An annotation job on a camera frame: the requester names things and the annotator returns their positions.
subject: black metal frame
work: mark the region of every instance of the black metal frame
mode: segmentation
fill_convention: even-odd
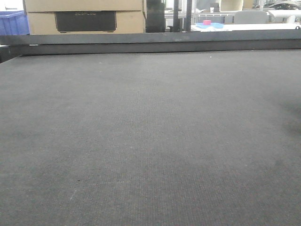
[[[11,54],[194,52],[301,49],[300,30],[0,36]]]

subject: white table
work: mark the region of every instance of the white table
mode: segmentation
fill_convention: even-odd
[[[298,24],[225,24],[223,28],[198,28],[196,25],[191,26],[191,31],[207,32],[207,31],[247,31],[247,30],[293,30]]]

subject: white chair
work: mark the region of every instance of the white chair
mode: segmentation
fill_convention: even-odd
[[[296,16],[290,16],[289,18],[286,19],[287,24],[294,24],[296,21]]]

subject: black label on box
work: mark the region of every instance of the black label on box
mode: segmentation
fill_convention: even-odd
[[[116,12],[55,12],[59,32],[115,31]]]

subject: blue plastic crate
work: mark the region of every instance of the blue plastic crate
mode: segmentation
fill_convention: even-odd
[[[211,25],[204,25],[203,23],[196,23],[196,26],[199,28],[206,29],[208,27],[214,27],[214,28],[223,28],[224,25],[220,23],[211,23]]]
[[[0,35],[29,34],[24,11],[0,11]]]

